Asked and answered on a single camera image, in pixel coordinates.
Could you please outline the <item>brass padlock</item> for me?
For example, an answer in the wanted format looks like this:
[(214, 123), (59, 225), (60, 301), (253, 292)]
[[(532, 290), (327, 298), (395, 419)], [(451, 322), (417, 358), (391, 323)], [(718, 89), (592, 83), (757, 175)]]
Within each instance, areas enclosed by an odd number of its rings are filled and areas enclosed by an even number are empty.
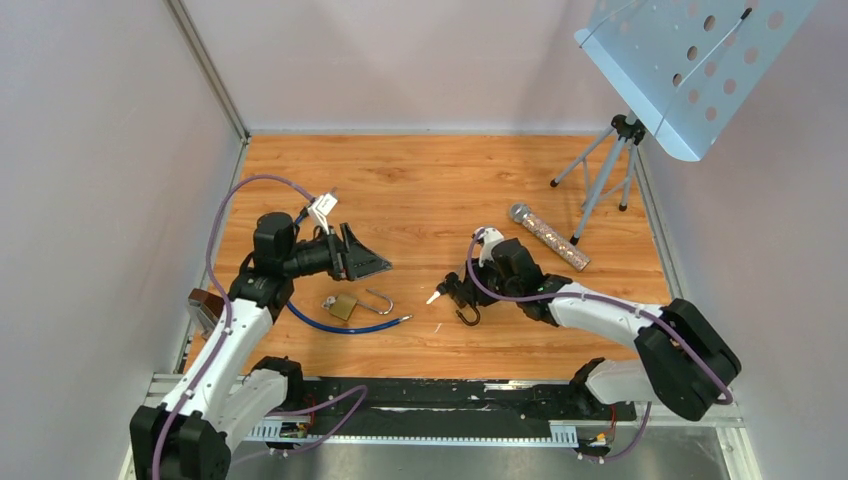
[(394, 301), (387, 295), (375, 290), (366, 289), (366, 292), (375, 298), (382, 300), (384, 306), (375, 306), (363, 302), (357, 296), (348, 293), (340, 293), (328, 296), (322, 303), (322, 308), (337, 319), (347, 322), (357, 308), (365, 309), (377, 315), (385, 316), (394, 309)]

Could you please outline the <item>small black padlock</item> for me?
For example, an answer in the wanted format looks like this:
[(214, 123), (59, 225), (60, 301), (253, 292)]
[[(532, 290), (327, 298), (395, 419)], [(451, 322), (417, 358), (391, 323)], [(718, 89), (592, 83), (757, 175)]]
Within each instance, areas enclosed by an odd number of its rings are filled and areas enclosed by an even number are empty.
[(481, 314), (476, 303), (458, 303), (455, 309), (455, 315), (468, 327), (478, 326), (481, 321)]

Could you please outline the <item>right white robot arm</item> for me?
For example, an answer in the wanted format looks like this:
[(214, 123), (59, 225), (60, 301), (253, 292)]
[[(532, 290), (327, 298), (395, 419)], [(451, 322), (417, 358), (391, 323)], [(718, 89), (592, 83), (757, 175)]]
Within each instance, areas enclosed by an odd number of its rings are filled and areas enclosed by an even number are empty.
[(605, 295), (543, 272), (516, 239), (482, 246), (479, 256), (467, 257), (436, 287), (458, 315), (509, 302), (534, 321), (599, 335), (636, 353), (634, 361), (596, 358), (575, 373), (571, 403), (580, 415), (596, 417), (613, 404), (658, 402), (699, 421), (712, 406), (733, 403), (730, 384), (741, 362), (692, 302), (639, 304)]

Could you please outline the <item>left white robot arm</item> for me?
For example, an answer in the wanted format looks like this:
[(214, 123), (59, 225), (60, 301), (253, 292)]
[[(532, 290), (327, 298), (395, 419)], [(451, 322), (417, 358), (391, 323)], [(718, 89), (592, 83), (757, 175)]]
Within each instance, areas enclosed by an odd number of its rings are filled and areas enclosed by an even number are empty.
[(253, 249), (201, 353), (157, 406), (140, 406), (130, 420), (137, 478), (223, 479), (233, 452), (266, 416), (310, 414), (302, 408), (307, 389), (300, 363), (266, 356), (238, 384), (247, 358), (277, 321), (296, 279), (326, 273), (336, 281), (358, 281), (393, 265), (346, 223), (310, 240), (298, 233), (287, 213), (258, 220)]

